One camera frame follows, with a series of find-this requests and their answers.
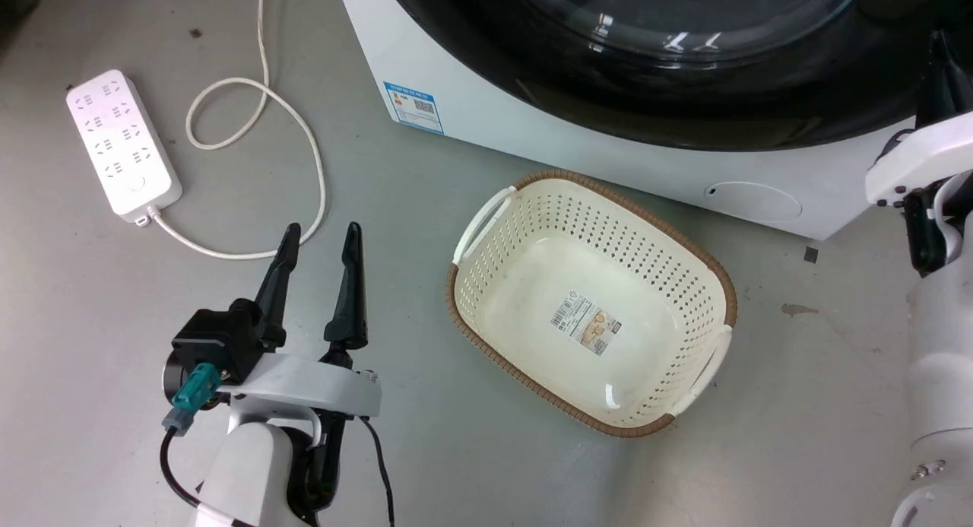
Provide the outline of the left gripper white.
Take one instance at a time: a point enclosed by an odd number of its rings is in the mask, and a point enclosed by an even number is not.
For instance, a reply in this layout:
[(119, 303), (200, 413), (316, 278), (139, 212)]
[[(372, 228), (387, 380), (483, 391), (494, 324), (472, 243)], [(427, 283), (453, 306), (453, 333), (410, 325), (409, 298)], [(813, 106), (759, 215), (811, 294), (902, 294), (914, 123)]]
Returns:
[[(301, 225), (291, 223), (258, 289), (255, 302), (261, 318), (255, 331), (265, 351), (283, 347), (287, 338), (283, 316), (300, 244)], [(369, 342), (363, 232), (357, 222), (347, 227), (341, 262), (343, 281), (324, 340), (338, 349), (355, 351)], [(382, 402), (378, 377), (369, 371), (360, 373), (282, 353), (262, 354), (246, 380), (223, 384), (220, 392), (230, 397), (233, 411), (260, 419), (305, 420), (316, 411), (371, 418), (379, 415)]]

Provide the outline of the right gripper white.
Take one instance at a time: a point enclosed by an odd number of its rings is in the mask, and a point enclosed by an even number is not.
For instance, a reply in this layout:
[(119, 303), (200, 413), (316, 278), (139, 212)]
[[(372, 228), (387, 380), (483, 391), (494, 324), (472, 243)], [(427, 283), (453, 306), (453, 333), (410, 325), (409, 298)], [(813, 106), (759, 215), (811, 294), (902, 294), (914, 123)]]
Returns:
[(915, 97), (917, 131), (867, 171), (868, 202), (892, 205), (915, 189), (971, 170), (971, 111), (971, 72), (960, 66), (948, 32), (935, 30)]

